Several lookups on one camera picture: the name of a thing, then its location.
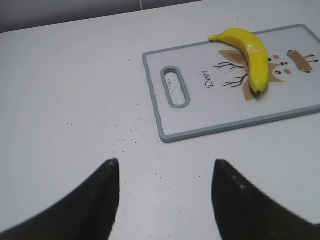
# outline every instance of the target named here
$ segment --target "yellow banana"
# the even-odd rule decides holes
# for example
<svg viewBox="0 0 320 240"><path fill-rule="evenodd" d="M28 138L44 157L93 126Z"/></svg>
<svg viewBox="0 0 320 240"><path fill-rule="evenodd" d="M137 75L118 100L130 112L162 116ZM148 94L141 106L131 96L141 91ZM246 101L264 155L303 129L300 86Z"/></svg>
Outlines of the yellow banana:
<svg viewBox="0 0 320 240"><path fill-rule="evenodd" d="M256 35L241 28L229 28L219 35L209 36L208 39L237 47L248 63L251 89L256 94L267 89L269 83L268 53Z"/></svg>

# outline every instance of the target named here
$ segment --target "gray cutting board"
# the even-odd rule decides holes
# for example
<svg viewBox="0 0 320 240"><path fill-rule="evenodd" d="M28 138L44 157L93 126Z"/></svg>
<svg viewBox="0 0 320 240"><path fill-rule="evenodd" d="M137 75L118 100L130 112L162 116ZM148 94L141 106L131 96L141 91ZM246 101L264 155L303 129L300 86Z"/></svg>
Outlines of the gray cutting board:
<svg viewBox="0 0 320 240"><path fill-rule="evenodd" d="M268 51L272 71L267 91L258 97L249 89L243 56L221 42L143 55L163 142L320 112L319 38L301 24L255 34Z"/></svg>

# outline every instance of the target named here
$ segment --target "gray wall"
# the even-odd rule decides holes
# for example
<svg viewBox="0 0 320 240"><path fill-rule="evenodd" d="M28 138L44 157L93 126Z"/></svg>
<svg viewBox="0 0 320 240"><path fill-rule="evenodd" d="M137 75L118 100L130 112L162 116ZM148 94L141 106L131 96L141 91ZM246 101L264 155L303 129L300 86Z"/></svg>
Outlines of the gray wall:
<svg viewBox="0 0 320 240"><path fill-rule="evenodd" d="M141 0L153 9L199 0ZM140 11L140 0L0 0L0 33Z"/></svg>

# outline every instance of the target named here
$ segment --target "white table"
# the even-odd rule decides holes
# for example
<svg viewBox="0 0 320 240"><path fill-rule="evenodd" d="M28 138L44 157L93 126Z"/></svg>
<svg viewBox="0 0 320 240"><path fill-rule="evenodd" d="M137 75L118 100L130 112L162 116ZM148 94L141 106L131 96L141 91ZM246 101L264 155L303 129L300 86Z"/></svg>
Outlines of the white table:
<svg viewBox="0 0 320 240"><path fill-rule="evenodd" d="M214 161L320 222L320 114L162 143L142 54L230 27L305 24L318 0L212 0L0 34L0 231L59 201L104 160L120 163L111 240L219 240Z"/></svg>

